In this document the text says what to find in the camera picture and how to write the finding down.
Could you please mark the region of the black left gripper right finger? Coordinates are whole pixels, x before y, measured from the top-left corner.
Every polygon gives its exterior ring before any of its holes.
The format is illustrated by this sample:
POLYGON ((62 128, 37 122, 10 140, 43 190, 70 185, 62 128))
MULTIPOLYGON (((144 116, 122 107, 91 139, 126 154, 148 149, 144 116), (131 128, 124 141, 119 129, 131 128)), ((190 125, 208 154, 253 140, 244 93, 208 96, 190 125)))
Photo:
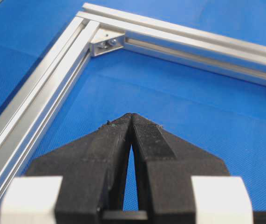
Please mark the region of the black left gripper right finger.
POLYGON ((138 206, 150 217, 194 217, 193 175, 229 176, 217 156, 132 114, 138 206))

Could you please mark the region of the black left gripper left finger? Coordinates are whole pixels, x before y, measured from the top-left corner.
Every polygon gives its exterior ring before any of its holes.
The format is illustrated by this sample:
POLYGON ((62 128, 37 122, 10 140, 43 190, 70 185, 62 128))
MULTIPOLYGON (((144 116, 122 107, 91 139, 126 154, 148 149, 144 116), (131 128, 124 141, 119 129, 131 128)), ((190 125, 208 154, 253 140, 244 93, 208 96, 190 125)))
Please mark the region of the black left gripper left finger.
POLYGON ((99 217, 123 207, 131 147, 131 113, 34 159, 26 176, 63 177, 57 217, 99 217))

